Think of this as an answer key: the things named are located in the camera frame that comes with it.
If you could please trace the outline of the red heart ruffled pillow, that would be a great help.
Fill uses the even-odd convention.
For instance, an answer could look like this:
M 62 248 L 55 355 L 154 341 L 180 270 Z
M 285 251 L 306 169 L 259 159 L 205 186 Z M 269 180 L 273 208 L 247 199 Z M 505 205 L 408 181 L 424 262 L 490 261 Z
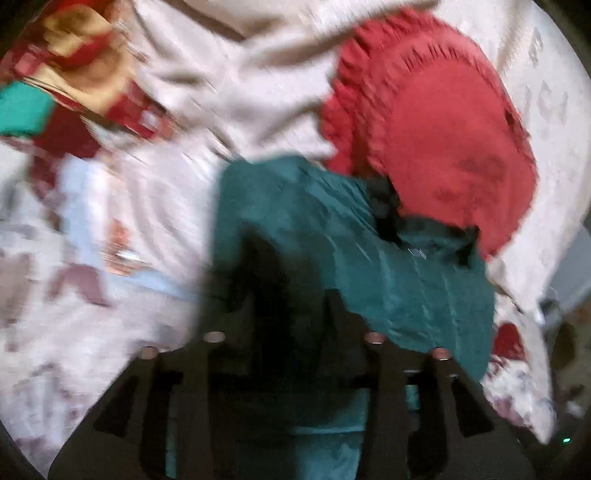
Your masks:
M 342 45 L 321 131 L 332 172 L 388 177 L 408 216 L 479 230 L 484 257 L 512 239 L 537 168 L 528 133 L 481 48 L 434 15 L 405 9 Z

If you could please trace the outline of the cream embroidered quilt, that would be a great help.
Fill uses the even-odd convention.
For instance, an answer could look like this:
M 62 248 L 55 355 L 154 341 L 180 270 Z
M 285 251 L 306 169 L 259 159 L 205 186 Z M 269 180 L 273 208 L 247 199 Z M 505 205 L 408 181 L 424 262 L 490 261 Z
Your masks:
M 499 71 L 530 133 L 539 185 L 491 274 L 524 309 L 542 300 L 590 202 L 590 79 L 560 28 L 531 1 L 436 1 Z M 124 217 L 150 266 L 191 284 L 207 262 L 214 181 L 226 163 L 331 146 L 317 112 L 337 50 L 397 1 L 135 1 L 132 47 L 142 90 L 178 125 L 124 168 Z

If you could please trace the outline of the bright green garment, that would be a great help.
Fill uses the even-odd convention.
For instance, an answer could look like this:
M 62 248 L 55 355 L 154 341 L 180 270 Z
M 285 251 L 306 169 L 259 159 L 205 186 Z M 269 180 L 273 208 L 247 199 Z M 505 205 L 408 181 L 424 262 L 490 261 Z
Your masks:
M 55 102 L 46 92 L 14 81 L 1 88 L 0 134 L 34 137 L 41 134 Z

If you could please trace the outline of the red yellow floral cloth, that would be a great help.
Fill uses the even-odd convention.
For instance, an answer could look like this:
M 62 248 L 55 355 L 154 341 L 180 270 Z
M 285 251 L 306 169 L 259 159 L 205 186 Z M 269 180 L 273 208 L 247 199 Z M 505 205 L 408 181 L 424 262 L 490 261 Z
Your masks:
M 135 78 L 131 1 L 46 1 L 1 55 L 1 78 L 35 86 L 64 107 L 144 139 L 173 121 Z

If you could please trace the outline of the floral red white blanket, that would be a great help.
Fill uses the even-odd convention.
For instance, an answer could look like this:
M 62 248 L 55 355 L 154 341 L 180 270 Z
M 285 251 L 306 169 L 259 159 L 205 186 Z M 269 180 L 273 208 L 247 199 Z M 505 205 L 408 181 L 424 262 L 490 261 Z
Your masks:
M 197 326 L 211 275 L 211 227 L 224 162 L 185 142 L 90 159 L 90 222 L 106 271 L 156 270 L 197 303 L 107 282 L 78 264 L 58 213 L 64 196 L 34 180 L 40 154 L 1 150 L 1 421 L 41 474 L 90 407 L 143 347 L 172 350 Z

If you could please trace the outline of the dark green puffer jacket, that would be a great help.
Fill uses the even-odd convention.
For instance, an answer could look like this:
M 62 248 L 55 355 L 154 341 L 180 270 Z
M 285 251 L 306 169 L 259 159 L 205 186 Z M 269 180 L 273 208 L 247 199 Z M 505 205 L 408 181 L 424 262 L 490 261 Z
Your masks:
M 213 405 L 228 479 L 358 479 L 370 406 L 368 332 L 468 377 L 492 350 L 494 293 L 479 231 L 404 218 L 385 178 L 300 157 L 221 174 L 202 333 L 225 334 Z

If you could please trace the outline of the light blue cloth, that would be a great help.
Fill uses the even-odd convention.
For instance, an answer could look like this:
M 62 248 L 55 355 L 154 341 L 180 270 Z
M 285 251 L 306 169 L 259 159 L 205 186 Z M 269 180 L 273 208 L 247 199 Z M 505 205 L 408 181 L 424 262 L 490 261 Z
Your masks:
M 62 216 L 63 232 L 67 242 L 74 248 L 75 262 L 98 270 L 99 277 L 107 282 L 126 282 L 176 299 L 197 303 L 197 294 L 194 291 L 181 288 L 156 270 L 141 267 L 135 273 L 123 276 L 106 271 L 99 243 L 91 232 L 90 163 L 90 159 L 67 155 L 58 174 L 58 191 L 64 196 L 58 213 Z

